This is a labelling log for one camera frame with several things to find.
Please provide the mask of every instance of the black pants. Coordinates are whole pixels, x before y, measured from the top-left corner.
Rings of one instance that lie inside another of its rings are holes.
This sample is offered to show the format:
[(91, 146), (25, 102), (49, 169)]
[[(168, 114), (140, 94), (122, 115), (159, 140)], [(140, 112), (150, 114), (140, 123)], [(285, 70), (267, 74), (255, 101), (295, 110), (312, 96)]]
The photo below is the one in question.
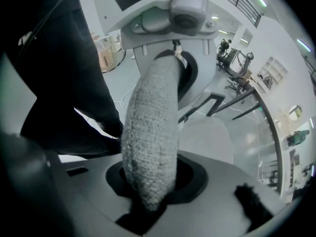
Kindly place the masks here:
[(295, 146), (295, 138), (294, 138), (294, 136), (290, 136), (290, 137), (288, 137), (286, 139), (287, 139), (287, 144), (288, 144), (289, 147)]
[(17, 71), (38, 97), (22, 135), (62, 154), (119, 153), (116, 140), (102, 136), (74, 110), (96, 120), (106, 133), (121, 136), (123, 125), (81, 9), (47, 21)]

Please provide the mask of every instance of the round mirror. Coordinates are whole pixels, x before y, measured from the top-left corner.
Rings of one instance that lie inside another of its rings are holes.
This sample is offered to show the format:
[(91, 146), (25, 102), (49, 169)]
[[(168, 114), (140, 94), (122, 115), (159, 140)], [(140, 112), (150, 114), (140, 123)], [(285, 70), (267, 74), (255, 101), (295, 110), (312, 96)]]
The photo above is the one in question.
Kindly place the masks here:
[(288, 115), (291, 120), (297, 120), (302, 115), (302, 108), (298, 105), (293, 105)]

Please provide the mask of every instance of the gray knitted fabric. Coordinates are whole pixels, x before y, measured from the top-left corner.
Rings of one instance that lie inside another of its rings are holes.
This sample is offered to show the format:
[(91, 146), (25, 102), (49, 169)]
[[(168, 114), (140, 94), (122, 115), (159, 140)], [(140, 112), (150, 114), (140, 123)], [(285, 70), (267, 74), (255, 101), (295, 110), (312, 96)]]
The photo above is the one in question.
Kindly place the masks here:
[(123, 168), (148, 212), (156, 211), (175, 186), (179, 77), (176, 57), (155, 60), (139, 79), (128, 105)]

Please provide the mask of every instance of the handrail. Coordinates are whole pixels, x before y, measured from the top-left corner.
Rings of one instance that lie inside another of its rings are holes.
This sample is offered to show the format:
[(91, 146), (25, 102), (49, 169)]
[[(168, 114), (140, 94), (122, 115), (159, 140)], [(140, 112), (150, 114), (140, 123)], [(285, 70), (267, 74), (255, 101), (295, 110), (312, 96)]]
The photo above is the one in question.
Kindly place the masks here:
[(304, 61), (306, 66), (308, 67), (309, 73), (311, 77), (316, 81), (316, 69), (313, 67), (313, 65), (308, 61), (307, 56), (303, 55)]
[(235, 5), (250, 21), (257, 27), (261, 18), (261, 14), (248, 0), (227, 0)]

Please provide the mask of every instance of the person in background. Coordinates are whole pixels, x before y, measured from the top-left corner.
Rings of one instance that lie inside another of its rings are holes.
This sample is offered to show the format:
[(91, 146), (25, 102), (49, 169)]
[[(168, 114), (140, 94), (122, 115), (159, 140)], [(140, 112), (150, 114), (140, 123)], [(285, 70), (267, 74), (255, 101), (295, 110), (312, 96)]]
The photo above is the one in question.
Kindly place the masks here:
[(306, 136), (309, 135), (309, 130), (295, 131), (293, 135), (287, 137), (287, 144), (289, 147), (302, 144), (306, 140)]
[[(3, 32), (8, 33), (2, 38), (4, 50), (37, 96), (21, 135), (59, 154), (94, 158), (119, 153), (119, 139), (102, 136), (74, 109), (94, 119), (110, 136), (121, 137), (123, 125), (102, 76), (80, 1), (12, 0), (12, 5), (1, 5), (6, 8)], [(49, 14), (17, 59), (28, 37)]]
[(310, 178), (310, 176), (307, 176), (307, 172), (303, 172), (299, 175), (299, 177), (294, 180), (294, 183), (293, 183), (293, 187), (295, 189), (302, 189), (304, 188), (306, 182), (308, 181), (308, 179)]
[(222, 40), (220, 47), (219, 47), (219, 55), (224, 54), (226, 50), (229, 48), (229, 44), (231, 44), (232, 41), (229, 39), (226, 41), (225, 39)]

